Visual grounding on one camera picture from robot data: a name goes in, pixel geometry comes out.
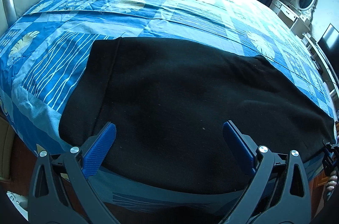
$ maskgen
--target blue gripper pad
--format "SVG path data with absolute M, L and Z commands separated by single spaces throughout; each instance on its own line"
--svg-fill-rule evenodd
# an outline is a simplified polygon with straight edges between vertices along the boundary
M 222 134 L 242 172 L 251 177 L 254 176 L 256 172 L 256 153 L 253 153 L 254 147 L 249 146 L 252 143 L 247 145 L 245 142 L 251 140 L 254 143 L 254 141 L 250 136 L 242 134 L 235 126 L 233 127 L 230 122 L 224 123 Z
M 117 129 L 112 123 L 106 125 L 99 133 L 99 137 L 83 157 L 82 172 L 86 179 L 97 173 L 116 136 Z

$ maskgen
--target wooden floor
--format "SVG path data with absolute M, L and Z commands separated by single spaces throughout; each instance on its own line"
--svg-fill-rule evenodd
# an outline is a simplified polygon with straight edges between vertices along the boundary
M 36 160 L 35 155 L 16 135 L 13 142 L 10 164 L 12 182 L 0 182 L 4 190 L 22 196 L 28 196 L 29 185 Z M 74 210 L 85 216 L 72 185 L 67 180 L 63 180 L 63 182 Z M 109 203 L 105 203 L 105 205 L 121 224 L 217 224 L 221 220 L 221 217 L 205 214 L 190 208 L 175 208 L 161 213 L 149 214 L 133 212 Z

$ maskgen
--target bed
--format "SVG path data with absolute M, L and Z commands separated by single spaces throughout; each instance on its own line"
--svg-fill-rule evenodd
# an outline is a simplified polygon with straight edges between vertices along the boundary
M 255 0 L 2 0 L 0 19 L 0 106 L 36 155 L 41 149 L 59 154 L 71 147 L 59 137 L 59 121 L 99 39 L 167 37 L 263 55 L 333 117 L 307 49 Z M 315 154 L 304 164 L 309 180 L 320 173 L 321 161 L 322 154 Z M 223 214 L 241 194 L 178 197 L 104 168 L 90 182 L 104 202 L 142 212 L 186 204 Z

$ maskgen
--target black cloth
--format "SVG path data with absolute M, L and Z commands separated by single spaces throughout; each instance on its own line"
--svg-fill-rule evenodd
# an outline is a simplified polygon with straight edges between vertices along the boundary
M 117 138 L 107 169 L 195 194 L 241 190 L 249 179 L 222 137 L 232 120 L 271 151 L 308 161 L 333 138 L 333 119 L 263 56 L 158 38 L 95 41 L 59 134 L 80 146 L 107 121 Z

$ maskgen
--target bed sheet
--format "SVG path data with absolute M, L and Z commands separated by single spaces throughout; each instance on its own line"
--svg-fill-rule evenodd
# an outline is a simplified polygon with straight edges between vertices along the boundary
M 31 151 L 37 154 L 42 146 L 58 154 L 69 148 L 58 125 L 94 40 L 136 36 L 264 55 L 333 117 L 307 49 L 256 0 L 41 0 L 0 39 L 0 106 Z M 306 166 L 311 179 L 321 158 Z

